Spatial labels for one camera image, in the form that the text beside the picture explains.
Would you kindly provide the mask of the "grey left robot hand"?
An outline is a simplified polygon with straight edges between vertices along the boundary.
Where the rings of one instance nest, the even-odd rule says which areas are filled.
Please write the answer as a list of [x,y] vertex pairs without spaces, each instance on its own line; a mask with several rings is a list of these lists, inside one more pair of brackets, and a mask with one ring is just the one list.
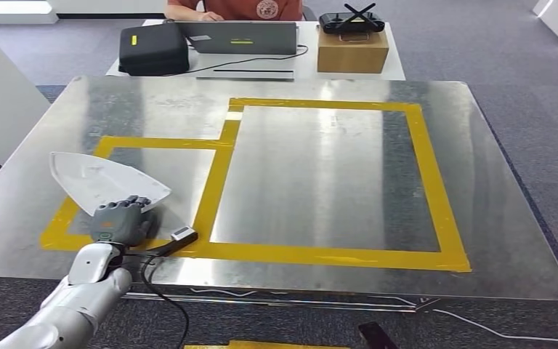
[[95,210],[90,223],[94,242],[139,246],[156,226],[157,216],[152,201],[143,196],[102,204]]

